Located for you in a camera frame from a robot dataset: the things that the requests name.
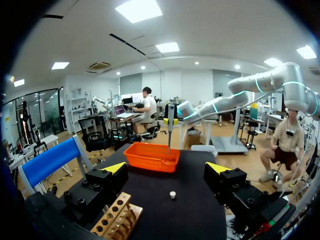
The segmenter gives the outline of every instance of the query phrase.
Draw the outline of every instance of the black tabletop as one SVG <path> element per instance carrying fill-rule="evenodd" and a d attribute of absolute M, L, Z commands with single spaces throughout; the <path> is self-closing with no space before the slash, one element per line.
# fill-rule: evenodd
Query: black tabletop
<path fill-rule="evenodd" d="M 97 168 L 127 162 L 125 144 Z M 143 213 L 130 240 L 226 239 L 224 207 L 204 181 L 205 162 L 215 162 L 209 152 L 181 150 L 174 173 L 128 168 L 129 179 L 122 192 Z M 169 193 L 176 192 L 172 200 Z"/>

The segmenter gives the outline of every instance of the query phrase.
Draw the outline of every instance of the man in white shirt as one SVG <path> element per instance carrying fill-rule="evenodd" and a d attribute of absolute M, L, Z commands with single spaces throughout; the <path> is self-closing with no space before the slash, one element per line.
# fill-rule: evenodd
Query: man in white shirt
<path fill-rule="evenodd" d="M 142 90 L 143 95 L 143 108 L 133 108 L 134 112 L 143 113 L 142 116 L 137 116 L 132 119 L 132 129 L 135 134 L 138 134 L 137 124 L 149 124 L 153 121 L 151 116 L 157 112 L 157 103 L 154 97 L 151 96 L 152 90 L 150 87 L 145 87 Z"/>

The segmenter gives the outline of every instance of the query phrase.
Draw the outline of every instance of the small white cap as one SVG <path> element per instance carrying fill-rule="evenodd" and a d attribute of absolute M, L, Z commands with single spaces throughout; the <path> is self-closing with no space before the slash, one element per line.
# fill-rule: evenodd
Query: small white cap
<path fill-rule="evenodd" d="M 172 199 L 175 199 L 175 198 L 176 198 L 176 192 L 175 192 L 175 191 L 171 191 L 171 192 L 170 192 L 170 197 L 171 197 Z"/>

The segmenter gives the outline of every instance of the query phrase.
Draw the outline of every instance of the blue chair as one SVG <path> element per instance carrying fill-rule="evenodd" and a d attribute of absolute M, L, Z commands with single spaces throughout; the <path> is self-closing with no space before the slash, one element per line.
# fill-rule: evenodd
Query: blue chair
<path fill-rule="evenodd" d="M 92 170 L 93 167 L 77 135 L 20 165 L 18 170 L 27 191 L 34 194 L 37 184 L 74 158 L 78 162 L 83 178 L 86 179 L 83 162 L 88 170 Z"/>

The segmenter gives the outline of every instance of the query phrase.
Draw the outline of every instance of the orange basket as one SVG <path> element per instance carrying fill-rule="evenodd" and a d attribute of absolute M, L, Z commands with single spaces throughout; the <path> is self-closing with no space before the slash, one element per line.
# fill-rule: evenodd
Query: orange basket
<path fill-rule="evenodd" d="M 141 169 L 173 173 L 178 164 L 180 150 L 167 145 L 135 142 L 124 151 L 129 165 Z"/>

